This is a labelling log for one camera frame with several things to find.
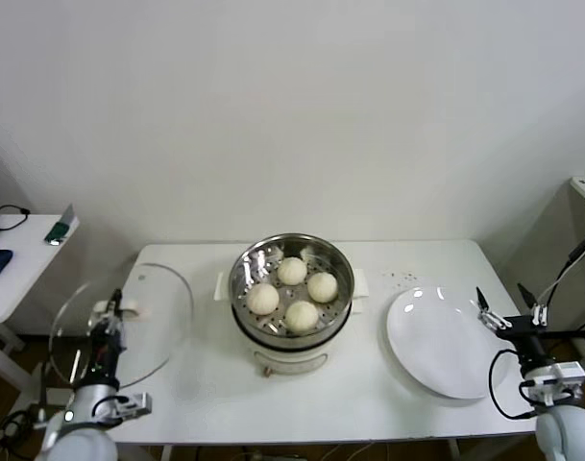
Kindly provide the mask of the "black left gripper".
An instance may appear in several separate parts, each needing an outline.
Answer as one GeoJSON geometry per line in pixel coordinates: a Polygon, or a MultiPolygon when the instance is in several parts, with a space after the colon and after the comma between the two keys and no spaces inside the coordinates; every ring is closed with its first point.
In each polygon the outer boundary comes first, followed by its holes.
{"type": "Polygon", "coordinates": [[[93,306],[93,323],[97,324],[90,332],[91,351],[87,364],[88,380],[116,380],[116,371],[124,346],[123,318],[121,303],[122,290],[116,288],[109,302],[102,300],[93,306]]]}

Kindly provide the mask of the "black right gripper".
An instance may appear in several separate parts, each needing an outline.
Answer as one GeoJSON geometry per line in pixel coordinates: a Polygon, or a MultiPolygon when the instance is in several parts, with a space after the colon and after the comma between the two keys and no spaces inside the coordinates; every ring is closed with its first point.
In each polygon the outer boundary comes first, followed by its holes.
{"type": "Polygon", "coordinates": [[[548,307],[541,303],[521,283],[517,288],[531,316],[502,317],[490,309],[481,289],[475,289],[478,319],[488,329],[496,333],[499,339],[510,342],[518,355],[520,366],[548,366],[550,355],[544,349],[541,339],[547,332],[548,307]]]}

